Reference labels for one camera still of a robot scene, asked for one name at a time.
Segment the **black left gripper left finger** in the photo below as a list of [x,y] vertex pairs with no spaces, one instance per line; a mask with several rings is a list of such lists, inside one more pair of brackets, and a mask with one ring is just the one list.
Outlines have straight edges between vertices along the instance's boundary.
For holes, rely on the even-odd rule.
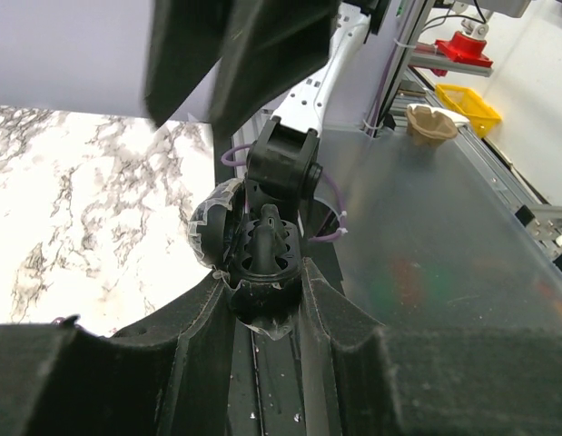
[[110,338],[0,324],[0,435],[222,435],[234,324],[212,276]]

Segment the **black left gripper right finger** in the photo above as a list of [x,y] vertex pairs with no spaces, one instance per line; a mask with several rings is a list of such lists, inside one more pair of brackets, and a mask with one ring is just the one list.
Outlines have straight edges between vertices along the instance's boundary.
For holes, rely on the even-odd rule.
[[562,334],[383,327],[305,259],[299,335],[309,435],[562,435]]

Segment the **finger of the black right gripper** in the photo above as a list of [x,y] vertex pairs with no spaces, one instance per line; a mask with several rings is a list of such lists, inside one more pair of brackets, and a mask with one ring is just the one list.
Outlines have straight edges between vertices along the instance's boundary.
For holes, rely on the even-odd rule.
[[143,89],[157,127],[180,108],[220,57],[229,0],[155,0]]
[[323,67],[338,1],[234,1],[209,109],[227,139],[265,104]]

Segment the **black earbud charging case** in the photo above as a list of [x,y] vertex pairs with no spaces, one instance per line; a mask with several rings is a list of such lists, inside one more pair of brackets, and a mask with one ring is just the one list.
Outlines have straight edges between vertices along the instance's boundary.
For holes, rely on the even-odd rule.
[[293,328],[301,302],[300,232],[281,219],[286,253],[277,259],[282,271],[261,275],[251,271],[251,240],[255,224],[245,211],[245,183],[232,178],[219,183],[194,210],[188,222],[188,244],[198,262],[224,283],[231,311],[246,327],[274,341]]

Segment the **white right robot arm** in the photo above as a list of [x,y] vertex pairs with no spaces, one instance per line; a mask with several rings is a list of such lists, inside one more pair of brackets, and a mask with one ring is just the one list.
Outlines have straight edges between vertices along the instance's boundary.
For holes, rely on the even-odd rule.
[[334,86],[386,1],[156,1],[143,103],[163,126],[211,71],[207,122],[236,133],[274,98],[272,118],[291,134],[320,134]]

